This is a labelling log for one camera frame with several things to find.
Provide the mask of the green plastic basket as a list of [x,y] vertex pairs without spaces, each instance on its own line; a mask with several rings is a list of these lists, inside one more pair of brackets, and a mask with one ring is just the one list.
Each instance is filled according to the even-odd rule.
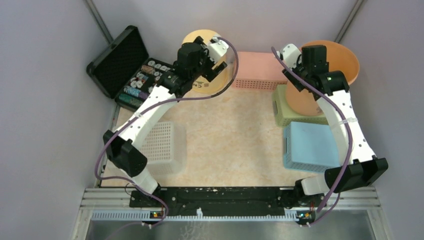
[[271,103],[275,124],[278,127],[284,128],[291,122],[328,125],[328,121],[323,114],[318,116],[305,116],[292,110],[286,101],[286,88],[287,86],[285,84],[280,84],[272,93]]

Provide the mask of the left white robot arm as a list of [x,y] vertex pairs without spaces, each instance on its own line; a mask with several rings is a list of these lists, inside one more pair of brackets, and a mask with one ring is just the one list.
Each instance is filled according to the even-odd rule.
[[147,168],[148,159],[140,152],[145,138],[161,117],[178,102],[189,101],[185,95],[193,83],[203,77],[212,82],[228,66],[223,57],[234,46],[221,36],[208,44],[198,36],[183,43],[170,70],[162,74],[152,92],[129,120],[115,131],[103,135],[104,147],[99,157],[107,156],[125,175],[122,179],[135,186],[141,200],[149,207],[160,202],[160,187]]

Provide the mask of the yellow capybara bucket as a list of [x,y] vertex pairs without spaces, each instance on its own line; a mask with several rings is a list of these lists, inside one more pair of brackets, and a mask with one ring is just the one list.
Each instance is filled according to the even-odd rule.
[[[210,42],[210,39],[214,36],[217,36],[218,33],[210,30],[210,29],[198,29],[190,32],[188,35],[185,36],[182,43],[187,42],[193,42],[196,37],[200,36],[203,38],[203,42],[205,44],[208,44]],[[205,94],[205,95],[212,95],[219,90],[221,90],[224,85],[229,80],[229,70],[230,67],[227,66],[212,82],[208,82],[204,77],[199,77],[195,82],[192,84],[192,90],[194,92]]]

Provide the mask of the orange capybara bucket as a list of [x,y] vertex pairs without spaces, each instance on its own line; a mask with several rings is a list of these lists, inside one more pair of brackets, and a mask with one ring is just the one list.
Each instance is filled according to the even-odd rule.
[[[313,60],[323,60],[324,63],[327,63],[328,66],[326,67],[326,70],[328,72],[343,72],[348,85],[351,85],[357,79],[360,72],[360,64],[356,55],[347,47],[333,41],[315,40],[298,48],[302,54],[304,51],[308,52],[309,49],[314,49],[317,46],[326,47],[326,50],[324,51],[326,56],[313,57]],[[301,62],[297,64],[297,67],[305,67],[306,62],[303,61],[302,55],[300,59]],[[299,92],[288,80],[285,98],[292,110],[300,115],[318,116],[322,114],[321,109],[314,100],[313,94],[306,88]]]

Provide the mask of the white perforated plastic basket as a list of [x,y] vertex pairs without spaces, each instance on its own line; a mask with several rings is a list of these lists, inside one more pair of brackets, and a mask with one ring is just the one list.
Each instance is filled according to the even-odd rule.
[[165,178],[180,174],[187,162],[187,132],[184,125],[158,122],[140,148],[147,158],[147,169],[154,177]]

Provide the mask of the blue plastic basket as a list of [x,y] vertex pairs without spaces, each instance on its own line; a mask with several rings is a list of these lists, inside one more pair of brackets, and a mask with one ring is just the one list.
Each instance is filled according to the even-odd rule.
[[292,121],[283,129],[283,166],[324,173],[340,167],[338,148],[328,125]]

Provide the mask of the pink plastic basket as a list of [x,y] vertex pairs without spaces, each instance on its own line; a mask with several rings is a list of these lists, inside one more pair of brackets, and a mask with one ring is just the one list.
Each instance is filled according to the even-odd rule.
[[237,55],[239,66],[233,88],[274,91],[287,83],[283,67],[272,53],[239,51]]

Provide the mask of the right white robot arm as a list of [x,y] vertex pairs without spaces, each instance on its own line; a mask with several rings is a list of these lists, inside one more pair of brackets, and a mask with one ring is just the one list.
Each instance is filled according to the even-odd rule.
[[293,200],[307,206],[314,195],[341,193],[374,183],[388,168],[385,158],[378,158],[363,135],[351,102],[350,81],[359,73],[358,62],[340,52],[333,59],[322,44],[298,49],[288,44],[273,52],[283,66],[283,74],[302,92],[307,89],[325,115],[338,152],[339,166],[314,177],[299,180]]

